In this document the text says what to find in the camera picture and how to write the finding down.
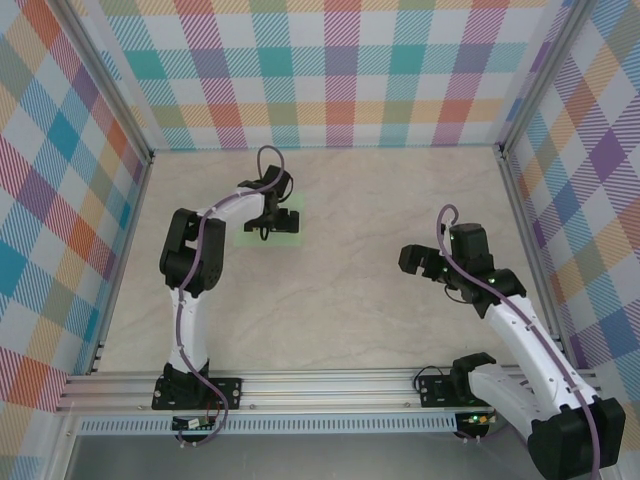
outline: colorful checkered pattern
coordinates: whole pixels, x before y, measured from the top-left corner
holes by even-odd
[[[601,0],[513,165],[581,367],[640,450],[640,0]]]
[[[42,465],[142,167],[45,1],[0,2],[0,479]]]
[[[548,3],[100,0],[172,149],[494,143]]]
[[[531,87],[533,87],[533,84],[538,78],[540,69],[542,68],[542,66],[545,64],[547,60],[547,56],[549,54],[549,51],[551,50],[551,46],[553,45],[553,42],[556,40],[556,38],[558,38],[558,34],[562,30],[562,27],[564,26],[565,21],[567,20],[567,17],[571,12],[571,7],[575,3],[575,1],[576,0],[562,1],[562,6],[558,10],[558,13],[556,14],[556,18],[554,19],[553,24],[551,25],[551,28],[549,29],[546,37],[544,38],[544,42],[542,42],[542,46],[540,47],[540,50],[536,55],[536,59],[531,64],[531,68],[527,73],[524,83],[520,87],[520,91],[518,92],[518,96],[516,97],[515,102],[513,102],[513,105],[511,106],[511,110],[509,110],[509,115],[507,116],[507,120],[505,121],[504,125],[502,126],[502,130],[498,135],[497,143],[503,143],[507,134],[509,133],[511,126],[513,125],[513,121],[516,118],[516,115],[518,114],[518,112],[520,111],[520,106],[522,105],[522,102],[527,97],[527,95],[531,91]]]

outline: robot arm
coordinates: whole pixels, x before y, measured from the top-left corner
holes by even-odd
[[[270,166],[265,176],[256,181],[242,182],[235,190],[235,198],[230,199],[209,214],[204,226],[202,238],[202,255],[195,275],[185,287],[181,317],[181,340],[184,353],[197,371],[208,369],[206,351],[206,298],[222,274],[224,243],[226,232],[234,232],[237,228],[245,230],[261,229],[261,232],[297,233],[299,228],[298,212],[289,212],[279,208],[291,176],[283,172],[281,180],[272,189],[247,195],[251,190],[269,185],[279,174],[278,167]],[[188,245],[197,239],[197,229],[202,216],[209,211],[204,208],[198,211],[177,210],[171,221],[169,233],[160,259],[160,271],[165,276],[165,283],[170,288],[173,304],[173,323],[175,332],[179,286],[189,272],[195,257],[195,249]],[[173,346],[169,363],[172,371],[189,373],[189,368],[181,358],[177,339],[173,338]]]
[[[442,233],[447,229],[441,226]],[[586,400],[595,420],[600,467],[617,462],[625,414],[615,399],[602,400],[559,351],[536,316],[531,301],[516,275],[496,270],[489,253],[485,230],[479,224],[459,224],[448,229],[453,261],[475,279],[490,285],[518,308],[524,322],[501,298],[469,281],[451,268],[438,249],[408,245],[402,249],[402,271],[460,290],[481,318],[507,344],[531,389],[511,379],[487,354],[471,355],[453,362],[451,380],[459,398],[476,398],[493,406],[527,440],[529,453],[547,479],[567,479],[591,469],[593,445],[590,428],[576,392]],[[565,378],[561,368],[569,373]]]

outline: marble floor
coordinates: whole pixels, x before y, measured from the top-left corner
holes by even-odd
[[[224,273],[207,299],[212,369],[449,365],[479,351],[513,363],[472,307],[397,265],[404,245],[437,245],[436,215],[454,203],[460,221],[485,227],[496,267],[514,270],[538,305],[490,148],[284,153],[304,203],[300,241],[252,246],[227,235]],[[158,155],[100,371],[162,368],[172,328],[158,261],[171,216],[255,178],[251,151]]]

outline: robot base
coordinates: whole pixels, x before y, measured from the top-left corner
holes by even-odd
[[[422,408],[437,407],[477,407],[479,410],[489,404],[475,397],[469,388],[468,374],[477,366],[492,364],[496,361],[487,353],[474,353],[453,362],[449,375],[421,375],[418,377],[418,390]],[[489,425],[495,421],[495,414],[465,412],[456,414],[457,435],[465,437],[484,437]]]
[[[199,372],[208,378],[209,362]],[[209,378],[227,398],[229,410],[240,408],[242,396],[241,378]],[[151,408],[153,410],[207,410],[224,408],[222,399],[204,385],[193,373],[175,370],[165,364],[162,375],[156,381]]]

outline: black wire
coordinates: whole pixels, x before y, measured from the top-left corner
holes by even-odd
[[[471,302],[466,302],[464,300],[458,300],[457,298],[453,298],[450,294],[449,294],[449,285],[445,285],[444,286],[444,294],[449,298],[449,300],[451,300],[452,302],[456,302],[456,303],[461,303],[462,305],[470,305]]]
[[[442,370],[440,370],[438,367],[436,367],[435,365],[429,365],[424,367],[422,370],[420,370],[415,377],[413,377],[413,388],[416,392],[420,393],[420,389],[418,388],[417,382],[418,382],[418,377],[420,376],[420,374],[422,372],[424,372],[427,368],[435,368],[436,370],[438,370],[438,372],[440,372],[440,375],[442,375],[444,377],[444,373],[442,373]]]

